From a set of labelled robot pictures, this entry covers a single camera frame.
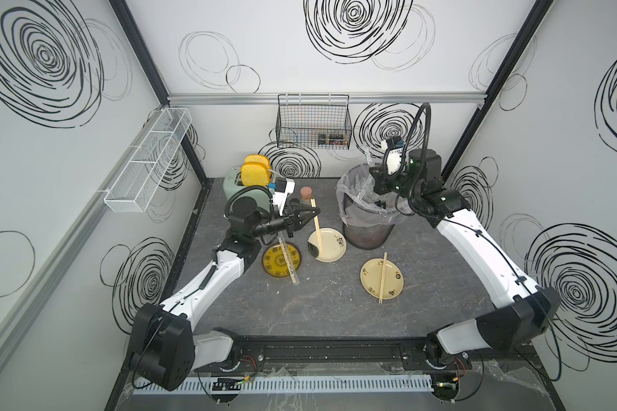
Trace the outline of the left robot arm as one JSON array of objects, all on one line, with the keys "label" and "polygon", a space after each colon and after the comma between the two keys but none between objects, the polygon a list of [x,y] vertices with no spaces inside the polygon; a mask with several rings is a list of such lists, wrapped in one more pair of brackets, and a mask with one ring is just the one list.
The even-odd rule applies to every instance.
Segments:
[{"label": "left robot arm", "polygon": [[180,291],[158,305],[145,304],[135,315],[125,369],[150,384],[175,390],[193,371],[227,361],[236,337],[221,331],[197,335],[200,319],[255,262],[262,236],[292,234],[319,214],[320,208],[297,200],[264,211],[248,196],[229,199],[225,216],[230,227],[213,259]]}]

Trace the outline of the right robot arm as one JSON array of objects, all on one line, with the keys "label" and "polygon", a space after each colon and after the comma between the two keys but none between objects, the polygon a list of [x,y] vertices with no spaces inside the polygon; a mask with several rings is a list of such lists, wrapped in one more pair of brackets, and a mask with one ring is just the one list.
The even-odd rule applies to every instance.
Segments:
[{"label": "right robot arm", "polygon": [[370,170],[379,195],[396,193],[414,214],[458,250],[487,291],[494,310],[428,335],[427,356],[441,360],[464,351],[507,352],[543,335],[561,299],[522,271],[488,234],[470,202],[440,177],[440,156],[431,149],[389,148]]}]

